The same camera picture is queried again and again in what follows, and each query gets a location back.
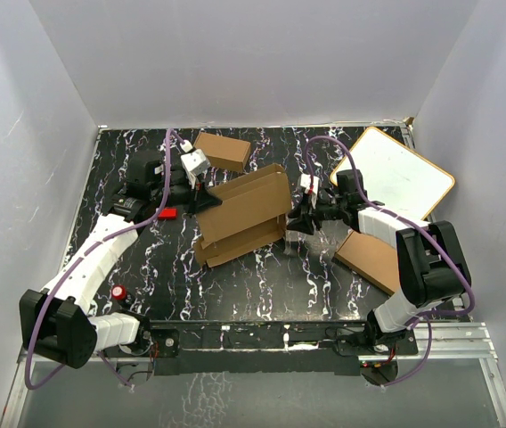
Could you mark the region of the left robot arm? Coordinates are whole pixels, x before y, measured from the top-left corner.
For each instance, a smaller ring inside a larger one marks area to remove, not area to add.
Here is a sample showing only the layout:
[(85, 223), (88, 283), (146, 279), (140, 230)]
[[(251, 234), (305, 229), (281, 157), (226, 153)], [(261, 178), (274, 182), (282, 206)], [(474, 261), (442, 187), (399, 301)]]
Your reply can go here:
[(123, 253), (166, 207), (182, 206), (193, 215), (221, 205), (203, 183), (209, 167), (200, 149), (183, 153), (175, 166), (167, 166), (156, 151), (132, 155), (124, 180), (69, 263), (41, 290), (27, 290), (20, 298), (24, 349), (72, 368), (116, 346), (134, 356), (146, 353), (150, 321), (130, 311), (134, 299), (125, 288), (112, 292), (117, 312), (91, 317), (91, 302)]

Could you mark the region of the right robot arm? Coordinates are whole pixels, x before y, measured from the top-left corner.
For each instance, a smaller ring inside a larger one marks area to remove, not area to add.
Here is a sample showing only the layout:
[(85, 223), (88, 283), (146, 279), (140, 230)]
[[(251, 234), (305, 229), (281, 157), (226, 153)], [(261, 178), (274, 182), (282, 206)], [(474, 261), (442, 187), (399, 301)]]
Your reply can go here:
[(396, 250), (400, 289), (368, 314), (362, 333), (353, 335), (371, 351), (388, 352), (441, 303), (472, 294), (470, 273), (450, 222), (405, 219), (370, 201), (358, 169), (341, 172), (335, 190), (320, 189), (317, 177), (303, 174), (298, 190), (302, 199), (288, 214), (288, 230), (313, 235), (322, 222), (340, 220)]

